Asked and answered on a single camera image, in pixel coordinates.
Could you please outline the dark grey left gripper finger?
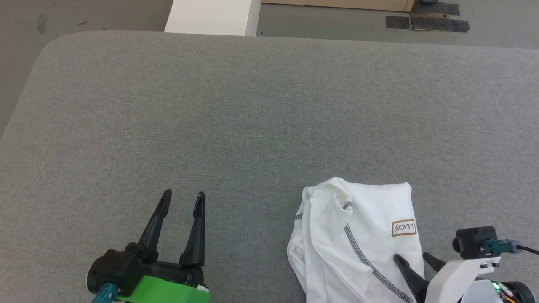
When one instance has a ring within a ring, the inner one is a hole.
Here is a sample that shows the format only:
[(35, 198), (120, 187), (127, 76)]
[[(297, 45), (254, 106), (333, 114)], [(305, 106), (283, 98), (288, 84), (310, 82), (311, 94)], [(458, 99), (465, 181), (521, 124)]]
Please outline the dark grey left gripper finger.
[(199, 192), (193, 211), (194, 222), (190, 236), (180, 256), (180, 264), (183, 267), (200, 268), (205, 265), (205, 202), (204, 192)]
[(158, 259), (157, 245), (164, 219), (167, 217), (170, 200), (173, 192), (167, 189), (162, 194), (156, 209), (152, 213), (139, 241), (137, 249), (140, 251), (140, 259), (144, 262), (154, 262)]

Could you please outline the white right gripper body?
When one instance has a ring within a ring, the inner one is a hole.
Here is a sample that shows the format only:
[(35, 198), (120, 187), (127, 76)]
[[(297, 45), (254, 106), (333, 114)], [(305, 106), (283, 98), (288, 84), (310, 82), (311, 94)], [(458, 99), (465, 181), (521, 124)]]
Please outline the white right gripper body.
[(425, 302), (417, 303), (501, 303), (493, 282), (481, 275), (492, 273), (500, 257), (454, 260), (426, 282)]

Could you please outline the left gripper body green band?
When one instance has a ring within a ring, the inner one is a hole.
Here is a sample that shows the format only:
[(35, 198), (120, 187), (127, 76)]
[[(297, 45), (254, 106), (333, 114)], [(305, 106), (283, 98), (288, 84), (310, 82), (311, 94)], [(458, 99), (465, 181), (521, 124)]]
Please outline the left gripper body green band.
[(117, 300), (125, 303), (208, 303), (210, 293), (204, 283), (204, 265), (205, 261), (141, 263), (141, 280), (131, 295), (118, 295)]

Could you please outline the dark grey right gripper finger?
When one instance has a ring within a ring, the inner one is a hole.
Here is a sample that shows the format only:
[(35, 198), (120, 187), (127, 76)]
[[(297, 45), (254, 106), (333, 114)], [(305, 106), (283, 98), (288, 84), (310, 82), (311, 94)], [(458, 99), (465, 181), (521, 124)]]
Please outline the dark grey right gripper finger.
[(401, 255), (395, 254), (393, 260), (399, 268), (407, 286), (409, 287), (416, 302), (425, 302), (426, 280), (422, 278), (411, 267), (410, 263)]
[(437, 259), (437, 257), (431, 255), (428, 252), (423, 253), (423, 260), (437, 273), (439, 272), (445, 265), (446, 262)]

